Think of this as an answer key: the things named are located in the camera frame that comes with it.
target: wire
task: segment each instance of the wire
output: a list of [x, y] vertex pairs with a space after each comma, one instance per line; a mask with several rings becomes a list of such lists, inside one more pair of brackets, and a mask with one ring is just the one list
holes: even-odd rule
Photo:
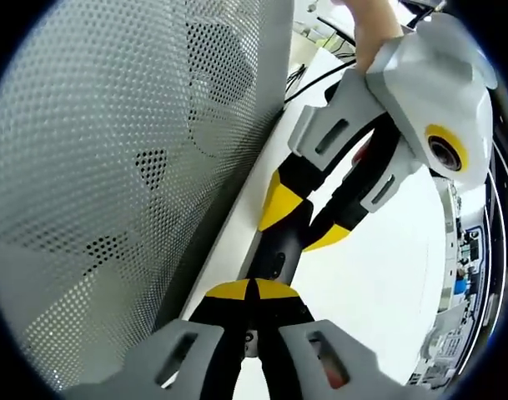
[[331, 22], [328, 22], [327, 20], [325, 20], [324, 18], [322, 17], [317, 17], [317, 19], [319, 21], [321, 21], [322, 23], [328, 25], [330, 28], [332, 28], [334, 31], [337, 32], [337, 36], [339, 36], [341, 39], [344, 39], [346, 42], [350, 43], [352, 46], [355, 47], [355, 40], [348, 36], [345, 32], [341, 31], [338, 27], [336, 27], [333, 23]]
[[346, 56], [337, 56], [337, 59], [339, 59], [343, 63], [345, 62], [345, 60], [348, 60], [349, 58], [355, 58], [355, 54], [349, 54]]
[[308, 83], [307, 85], [302, 87], [298, 92], [293, 94], [291, 97], [286, 98], [284, 101], [284, 104], [296, 99], [300, 94], [302, 94], [303, 92], [305, 92], [307, 89], [311, 88], [312, 86], [316, 85], [318, 82], [322, 81], [323, 79], [333, 75], [334, 73], [337, 73], [338, 71], [341, 71], [341, 70], [349, 67], [350, 65], [354, 65], [354, 64], [355, 64], [355, 60], [350, 60], [348, 62], [345, 62], [343, 65], [339, 65], [337, 68], [334, 68], [331, 71], [328, 71], [324, 75], [320, 75], [314, 81], [311, 81], [310, 83]]
[[343, 46], [345, 45], [346, 41], [343, 39], [342, 42], [340, 43], [340, 46], [337, 50], [334, 50], [333, 52], [331, 52], [332, 54], [336, 54], [341, 48], [343, 48]]
[[354, 52], [341, 52], [339, 54], [335, 54], [337, 58], [347, 58], [347, 57], [355, 57]]
[[427, 10], [424, 10], [422, 13], [418, 14], [417, 16], [415, 16], [415, 18], [413, 18], [411, 21], [409, 21], [409, 23], [407, 24], [407, 27], [411, 28], [411, 29], [415, 29], [415, 27], [417, 26], [417, 23], [419, 23], [424, 18], [431, 15], [434, 11], [435, 11], [434, 8], [429, 8]]
[[305, 64], [302, 64], [296, 71], [289, 75], [287, 78], [287, 88], [285, 89], [285, 93], [287, 93], [293, 85], [302, 78], [305, 73], [305, 69]]

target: metal mesh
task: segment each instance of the metal mesh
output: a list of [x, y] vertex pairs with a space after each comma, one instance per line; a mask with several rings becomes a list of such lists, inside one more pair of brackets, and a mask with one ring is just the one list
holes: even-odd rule
[[54, 388], [116, 372], [198, 273], [281, 108], [291, 3], [66, 0], [19, 49], [0, 84], [0, 307]]

